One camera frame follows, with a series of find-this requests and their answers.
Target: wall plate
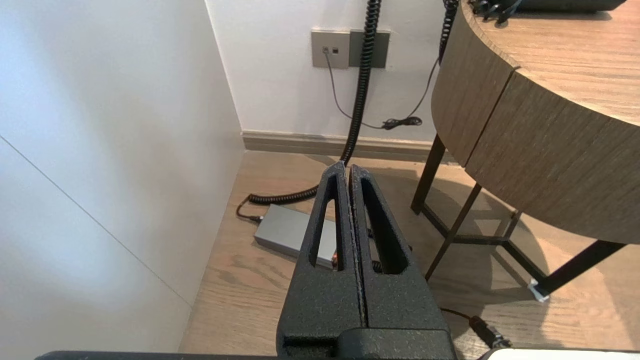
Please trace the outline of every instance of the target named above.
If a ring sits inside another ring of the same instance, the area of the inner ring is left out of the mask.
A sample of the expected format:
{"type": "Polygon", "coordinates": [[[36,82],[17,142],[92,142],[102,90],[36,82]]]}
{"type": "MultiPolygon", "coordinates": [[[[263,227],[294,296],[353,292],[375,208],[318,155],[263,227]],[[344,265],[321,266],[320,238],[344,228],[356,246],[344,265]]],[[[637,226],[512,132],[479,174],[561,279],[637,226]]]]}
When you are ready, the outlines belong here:
{"type": "MultiPolygon", "coordinates": [[[[349,66],[359,67],[364,31],[351,30],[349,38],[351,42],[349,49],[349,66]]],[[[391,32],[389,31],[378,30],[376,32],[376,37],[374,37],[373,40],[373,57],[371,58],[371,67],[384,69],[387,66],[387,52],[389,50],[390,38],[391,32]]]]}
{"type": "Polygon", "coordinates": [[[312,30],[311,60],[315,67],[329,67],[323,51],[328,51],[331,67],[334,69],[349,68],[349,32],[312,30]]]}

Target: wooden floor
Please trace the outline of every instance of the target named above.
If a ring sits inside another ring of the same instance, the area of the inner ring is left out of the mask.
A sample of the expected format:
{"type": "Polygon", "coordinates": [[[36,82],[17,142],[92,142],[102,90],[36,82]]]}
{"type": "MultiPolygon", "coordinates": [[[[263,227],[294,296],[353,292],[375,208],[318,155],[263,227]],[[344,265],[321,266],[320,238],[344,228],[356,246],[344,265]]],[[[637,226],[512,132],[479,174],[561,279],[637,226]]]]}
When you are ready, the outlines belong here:
{"type": "MultiPolygon", "coordinates": [[[[253,240],[256,226],[235,217],[250,192],[279,194],[315,185],[335,158],[247,152],[211,252],[181,351],[210,354],[275,355],[275,329],[294,260],[263,249],[253,240]]],[[[423,163],[354,159],[372,172],[423,273],[443,239],[409,209],[423,163]]],[[[473,180],[456,165],[442,165],[427,202],[448,224],[473,180]]],[[[309,212],[311,201],[292,207],[309,212]]],[[[244,211],[262,214],[265,208],[244,211]]],[[[483,190],[461,233],[493,235],[511,209],[483,190]]],[[[591,243],[523,216],[513,234],[543,270],[554,270],[591,243]]],[[[529,276],[502,250],[453,245],[429,285],[442,307],[481,315],[516,347],[576,347],[640,350],[640,246],[629,245],[556,291],[544,304],[532,299],[529,276]]],[[[477,359],[486,348],[464,320],[445,314],[462,359],[477,359]]]]}

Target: coiled cable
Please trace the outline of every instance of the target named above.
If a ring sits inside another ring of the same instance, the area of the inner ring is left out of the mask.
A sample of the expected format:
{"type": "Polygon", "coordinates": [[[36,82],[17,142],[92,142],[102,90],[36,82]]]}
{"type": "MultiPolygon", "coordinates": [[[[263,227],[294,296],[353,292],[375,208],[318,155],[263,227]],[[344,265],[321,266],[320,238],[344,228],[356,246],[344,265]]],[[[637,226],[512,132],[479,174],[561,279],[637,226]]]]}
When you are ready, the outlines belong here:
{"type": "Polygon", "coordinates": [[[440,33],[440,52],[438,54],[438,61],[442,63],[442,57],[444,51],[447,48],[447,42],[449,41],[449,35],[451,34],[451,28],[453,27],[453,20],[456,18],[456,12],[458,11],[458,5],[460,0],[442,0],[444,3],[444,21],[442,23],[442,32],[440,33]]]}
{"type": "MultiPolygon", "coordinates": [[[[362,116],[364,114],[364,106],[367,100],[367,91],[369,89],[369,77],[371,75],[371,60],[373,57],[373,45],[378,28],[378,19],[380,17],[380,5],[382,0],[368,0],[367,15],[364,26],[364,39],[362,40],[362,52],[360,53],[360,72],[358,73],[358,84],[356,88],[356,98],[353,105],[353,114],[351,116],[351,126],[349,127],[349,135],[347,142],[342,151],[340,160],[348,163],[353,155],[358,134],[360,133],[360,125],[362,124],[362,116]]],[[[291,204],[293,202],[304,201],[316,196],[318,185],[312,188],[302,190],[300,192],[288,193],[284,195],[263,196],[257,194],[249,194],[245,199],[252,204],[269,205],[269,204],[291,204]]],[[[236,214],[239,217],[247,218],[255,222],[259,222],[259,217],[251,217],[240,214],[240,207],[246,202],[244,201],[238,206],[236,214]]]]}

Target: white wall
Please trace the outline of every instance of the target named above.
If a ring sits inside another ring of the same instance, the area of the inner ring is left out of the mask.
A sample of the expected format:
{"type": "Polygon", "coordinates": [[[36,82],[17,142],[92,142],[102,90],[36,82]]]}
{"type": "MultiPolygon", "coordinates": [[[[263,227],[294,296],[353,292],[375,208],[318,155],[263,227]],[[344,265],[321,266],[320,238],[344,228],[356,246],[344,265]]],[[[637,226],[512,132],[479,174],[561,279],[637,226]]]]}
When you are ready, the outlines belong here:
{"type": "MultiPolygon", "coordinates": [[[[242,129],[346,135],[327,69],[311,65],[310,30],[362,29],[365,0],[207,0],[242,129]]],[[[387,68],[374,69],[365,121],[405,117],[424,91],[437,57],[441,0],[384,0],[379,29],[390,30],[387,68]]],[[[351,113],[358,69],[336,70],[338,99],[351,113]]],[[[421,127],[363,128],[361,136],[432,140],[430,98],[421,127]]]]}
{"type": "Polygon", "coordinates": [[[0,109],[0,357],[177,350],[243,152],[205,3],[3,1],[0,109]]]}

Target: white object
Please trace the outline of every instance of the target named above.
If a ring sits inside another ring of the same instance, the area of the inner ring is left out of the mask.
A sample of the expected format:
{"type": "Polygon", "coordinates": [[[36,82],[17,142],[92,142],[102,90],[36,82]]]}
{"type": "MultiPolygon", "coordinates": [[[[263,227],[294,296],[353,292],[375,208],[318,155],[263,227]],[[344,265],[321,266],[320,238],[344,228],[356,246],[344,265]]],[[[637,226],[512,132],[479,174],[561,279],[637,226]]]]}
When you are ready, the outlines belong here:
{"type": "Polygon", "coordinates": [[[491,352],[486,360],[639,360],[640,353],[604,350],[535,350],[524,348],[502,348],[491,352]]]}
{"type": "Polygon", "coordinates": [[[538,290],[536,290],[536,285],[538,285],[537,280],[531,279],[527,288],[529,289],[529,291],[531,291],[531,293],[533,293],[533,296],[538,302],[546,302],[549,299],[549,295],[542,295],[538,290]]]}
{"type": "Polygon", "coordinates": [[[0,108],[0,357],[177,351],[244,151],[205,3],[2,1],[0,108]]]}

